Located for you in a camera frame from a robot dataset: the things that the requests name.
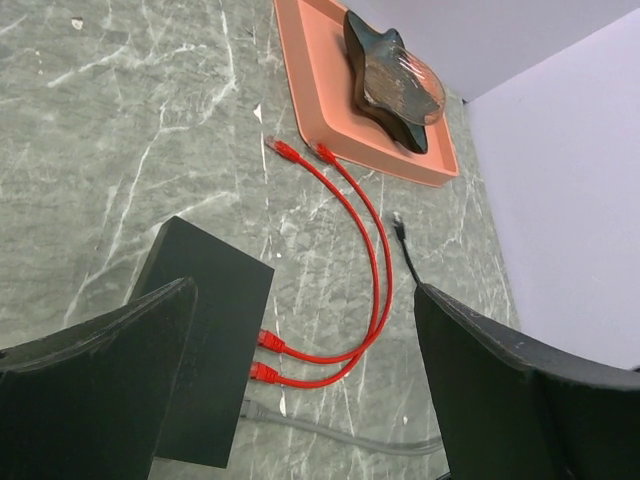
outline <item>marble floor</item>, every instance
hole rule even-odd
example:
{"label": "marble floor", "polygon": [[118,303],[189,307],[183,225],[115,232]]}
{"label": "marble floor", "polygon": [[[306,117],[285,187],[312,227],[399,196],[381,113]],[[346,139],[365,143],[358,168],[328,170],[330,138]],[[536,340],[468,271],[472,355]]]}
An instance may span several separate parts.
{"label": "marble floor", "polygon": [[[459,178],[432,189],[348,168],[383,214],[403,214],[425,280],[517,326],[462,104],[449,100]],[[356,343],[371,282],[358,231],[320,183],[263,150],[267,134],[302,147],[268,0],[0,0],[0,348],[121,305],[176,214],[275,268],[266,327],[311,352]],[[316,391],[250,383],[247,395],[372,439],[438,433],[413,284],[392,248],[389,324],[352,374]],[[297,378],[331,370],[257,358]],[[227,470],[158,459],[150,478],[435,479],[446,468],[442,451],[372,455],[242,421]]]}

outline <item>marble table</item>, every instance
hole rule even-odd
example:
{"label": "marble table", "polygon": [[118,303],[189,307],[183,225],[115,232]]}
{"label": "marble table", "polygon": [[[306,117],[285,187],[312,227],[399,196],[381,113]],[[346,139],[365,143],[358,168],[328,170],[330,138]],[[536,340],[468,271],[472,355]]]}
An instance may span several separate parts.
{"label": "marble table", "polygon": [[[426,281],[515,326],[455,95],[447,115],[461,173],[443,188],[349,170],[383,215],[402,213]],[[0,1],[0,348],[121,305],[172,215],[275,268],[264,325],[292,345],[358,342],[371,279],[357,229],[306,171],[263,150],[267,134],[302,147],[267,0]],[[395,242],[393,254],[388,327],[348,378],[316,391],[250,383],[247,395],[373,439],[436,435],[413,284]],[[298,378],[332,371],[257,357]],[[433,479],[446,468],[442,451],[371,455],[241,421],[227,470],[158,459],[150,478]]]}

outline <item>red ethernet cable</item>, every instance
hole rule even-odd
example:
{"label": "red ethernet cable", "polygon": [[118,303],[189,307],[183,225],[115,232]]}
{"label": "red ethernet cable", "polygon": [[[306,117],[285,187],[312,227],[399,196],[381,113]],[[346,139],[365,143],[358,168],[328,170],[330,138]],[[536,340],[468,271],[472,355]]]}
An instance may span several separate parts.
{"label": "red ethernet cable", "polygon": [[391,300],[393,295],[393,274],[392,274],[392,265],[391,265],[391,251],[389,248],[389,242],[386,236],[386,232],[384,230],[384,226],[382,225],[382,221],[380,220],[373,204],[371,203],[371,201],[369,200],[365,192],[362,190],[358,182],[356,182],[353,176],[340,163],[338,163],[336,157],[333,155],[333,153],[330,150],[328,150],[323,145],[314,145],[314,149],[317,155],[322,160],[329,163],[330,165],[334,165],[337,168],[337,170],[343,175],[343,177],[345,177],[345,179],[349,182],[349,184],[351,184],[354,190],[358,193],[358,195],[361,197],[361,199],[365,203],[367,209],[371,213],[371,216],[373,217],[376,223],[376,226],[378,228],[378,231],[380,233],[384,254],[385,254],[385,265],[387,269],[387,298],[386,298],[385,307],[384,307],[382,316],[380,318],[380,322],[377,322],[377,312],[378,312],[377,305],[379,303],[377,301],[378,299],[376,298],[376,293],[375,293],[376,286],[377,286],[377,264],[375,260],[375,254],[373,253],[373,249],[371,246],[371,239],[369,238],[369,235],[366,232],[366,229],[364,229],[364,226],[362,225],[362,222],[358,214],[355,212],[355,210],[353,209],[353,206],[349,203],[346,197],[344,197],[342,192],[340,192],[340,190],[338,190],[335,187],[335,185],[333,185],[331,181],[328,180],[313,165],[311,165],[309,162],[303,159],[302,156],[298,152],[296,152],[293,148],[291,148],[286,143],[281,141],[276,141],[271,137],[267,139],[266,143],[269,147],[271,147],[273,150],[275,150],[278,154],[280,154],[284,158],[288,159],[291,162],[299,163],[300,165],[305,167],[316,178],[318,178],[329,190],[331,190],[331,192],[336,197],[338,197],[338,199],[342,202],[345,208],[347,208],[351,216],[356,221],[356,224],[358,225],[358,228],[362,233],[363,238],[365,239],[365,243],[367,244],[367,251],[371,259],[371,266],[372,266],[372,271],[374,276],[374,308],[373,308],[373,313],[371,317],[371,322],[369,325],[369,330],[367,331],[367,335],[365,336],[363,343],[358,348],[352,350],[351,352],[345,353],[343,355],[337,355],[337,356],[331,356],[331,357],[320,357],[315,355],[308,355],[286,346],[284,341],[282,341],[280,338],[278,338],[271,332],[268,332],[268,331],[261,332],[259,344],[275,352],[286,353],[292,357],[299,358],[301,360],[308,361],[311,363],[318,363],[318,364],[333,364],[333,363],[339,363],[346,360],[350,360],[349,363],[338,373],[330,377],[327,377],[325,379],[317,380],[317,381],[301,381],[301,380],[285,378],[280,376],[276,370],[259,362],[254,363],[251,369],[251,378],[254,378],[256,380],[261,380],[268,383],[280,383],[282,385],[287,385],[287,386],[297,387],[297,388],[320,388],[340,380],[349,371],[351,371],[351,369],[353,369],[353,367],[360,360],[360,357],[362,356],[364,351],[369,346],[371,346],[371,344],[378,338],[378,336],[380,335],[380,332],[384,328],[386,320],[389,316],[389,311],[391,309]]}

